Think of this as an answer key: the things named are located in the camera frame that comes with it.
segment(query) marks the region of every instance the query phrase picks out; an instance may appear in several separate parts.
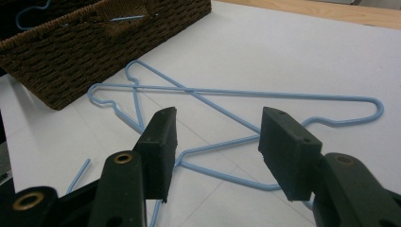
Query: blue wire hanger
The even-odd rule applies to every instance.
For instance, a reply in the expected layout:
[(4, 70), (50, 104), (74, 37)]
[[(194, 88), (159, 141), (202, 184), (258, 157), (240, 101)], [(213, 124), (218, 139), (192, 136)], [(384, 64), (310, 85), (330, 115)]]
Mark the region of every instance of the blue wire hanger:
[[(139, 64), (147, 68), (153, 74), (159, 76), (160, 78), (168, 81), (169, 83), (173, 84), (175, 87), (164, 87), (164, 86), (148, 86), (148, 85), (140, 85), (140, 82), (137, 78), (133, 77), (129, 73), (129, 69), (132, 65)], [(280, 186), (278, 184), (264, 184), (258, 182), (252, 182), (246, 179), (237, 178), (235, 176), (231, 176), (225, 173), (220, 173), (212, 169), (208, 169), (201, 166), (195, 166), (183, 161), (183, 157), (188, 154), (194, 154), (199, 152), (206, 152), (221, 148), (231, 148), (232, 146), (237, 146), (244, 143), (251, 143), (259, 140), (260, 129), (255, 125), (247, 122), (246, 120), (240, 118), (239, 116), (230, 113), (229, 111), (225, 110), (224, 108), (220, 107), (218, 104), (212, 102), (211, 100), (207, 99), (206, 97), (202, 96), (201, 94), (226, 94), (226, 95), (236, 95), (236, 96), (258, 96), (258, 97), (270, 97), (270, 98), (291, 98), (291, 99), (310, 99), (310, 100), (329, 100), (329, 101), (352, 101), (352, 102), (366, 102), (372, 103), (376, 106), (376, 112), (372, 115), (361, 117), (361, 118), (354, 118), (354, 119), (347, 119), (347, 120), (332, 120), (320, 116), (312, 116), (305, 120), (302, 125), (307, 127), (312, 123), (320, 123), (324, 124), (328, 127), (347, 127), (347, 126), (355, 126), (360, 124), (369, 123), (372, 121), (377, 120), (383, 113), (384, 113), (384, 106), (380, 100), (374, 97), (366, 97), (366, 96), (329, 96), (329, 95), (312, 95), (312, 94), (291, 94), (291, 93), (273, 93), (273, 92), (255, 92), (255, 91), (235, 91), (235, 90), (220, 90), (220, 89), (206, 89), (206, 88), (187, 88), (180, 84), (178, 81), (169, 78), (168, 76), (164, 75), (163, 73), (157, 71), (156, 69), (152, 68), (151, 66), (145, 64), (141, 61), (132, 61), (125, 67), (125, 74), (127, 79), (132, 82), (132, 84), (114, 84), (114, 83), (97, 83), (91, 86), (88, 90), (87, 95), (91, 102), (95, 103), (96, 105), (112, 105), (114, 112), (118, 117), (120, 117), (124, 122), (126, 122), (129, 126), (133, 129), (138, 131), (142, 134), (145, 130), (141, 109), (139, 107), (139, 98), (138, 98), (138, 90), (162, 90), (162, 91), (176, 91), (176, 92), (186, 92), (189, 95), (195, 97), (196, 99), (200, 100), (201, 102), (209, 105), (213, 109), (219, 111), (222, 114), (230, 117), (237, 123), (245, 126), (246, 128), (254, 131), (256, 135), (239, 138), (231, 141), (226, 141), (214, 145), (208, 145), (200, 148), (192, 148), (183, 151), (179, 157), (176, 159), (175, 166), (182, 166), (199, 173), (212, 176), (215, 178), (222, 179), (224, 181), (229, 181), (232, 183), (237, 183), (241, 185), (245, 185), (251, 188), (264, 190), (264, 191), (272, 191), (272, 190), (279, 190)], [(133, 101), (135, 106), (135, 111), (137, 114), (137, 121), (131, 119), (128, 115), (123, 113), (117, 106), (114, 100), (101, 100), (94, 96), (94, 92), (100, 88), (128, 88), (132, 90)], [(161, 205), (161, 201), (156, 201), (156, 205), (153, 211), (153, 217), (149, 226), (154, 226), (158, 211)], [(308, 208), (310, 208), (310, 203), (305, 204)]]
[[(33, 6), (33, 7), (28, 7), (26, 9), (22, 9), (21, 11), (19, 11), (17, 13), (17, 15), (15, 16), (15, 25), (17, 25), (17, 27), (20, 30), (31, 30), (33, 27), (25, 27), (25, 26), (21, 26), (20, 24), (20, 18), (23, 14), (33, 10), (33, 9), (38, 9), (38, 10), (46, 10), (49, 8), (50, 6), (50, 2), (51, 0), (47, 0), (46, 4), (44, 6)], [(116, 17), (113, 18), (112, 20), (110, 20), (111, 22), (118, 22), (118, 21), (129, 21), (129, 20), (137, 20), (137, 19), (141, 19), (144, 18), (145, 15), (135, 15), (135, 16), (127, 16), (127, 17)]]

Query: wicker basket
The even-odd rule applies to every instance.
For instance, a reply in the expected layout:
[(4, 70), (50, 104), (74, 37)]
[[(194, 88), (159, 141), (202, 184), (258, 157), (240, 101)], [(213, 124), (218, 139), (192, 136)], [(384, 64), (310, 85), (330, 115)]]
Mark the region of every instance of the wicker basket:
[[(211, 11), (210, 0), (71, 2), (52, 1), (49, 22), (0, 43), (0, 67), (54, 110)], [(132, 15), (145, 17), (110, 22)]]

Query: white table surface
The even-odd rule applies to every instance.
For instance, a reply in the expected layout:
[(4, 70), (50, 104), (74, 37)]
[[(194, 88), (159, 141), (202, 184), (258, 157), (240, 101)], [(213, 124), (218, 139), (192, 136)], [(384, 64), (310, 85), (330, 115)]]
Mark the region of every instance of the white table surface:
[[(141, 61), (188, 87), (379, 98), (385, 113), (373, 123), (340, 129), (315, 124), (308, 129), (323, 141), (323, 153), (358, 157), (383, 186), (401, 193), (400, 41), (399, 30), (213, 2), (210, 15)], [(133, 69), (142, 84), (169, 85), (141, 67)], [(107, 81), (128, 83), (123, 71)], [(135, 117), (129, 91), (98, 91), (96, 96), (115, 98)], [(256, 126), (264, 106), (300, 122), (312, 115), (346, 119), (375, 112), (375, 106), (361, 103), (207, 97)], [(146, 122), (162, 108), (177, 108), (177, 154), (254, 135), (190, 96), (143, 92), (140, 98)], [(10, 76), (0, 78), (0, 109), (18, 191), (48, 185), (63, 196), (85, 159), (92, 163), (77, 187), (98, 179), (105, 158), (132, 149), (139, 138), (110, 107), (98, 107), (82, 96), (62, 111), (52, 111)], [(257, 143), (185, 161), (275, 183)], [(149, 216), (153, 204), (148, 202)], [(314, 226), (314, 219), (281, 191), (258, 191), (180, 167), (174, 171), (158, 226)]]

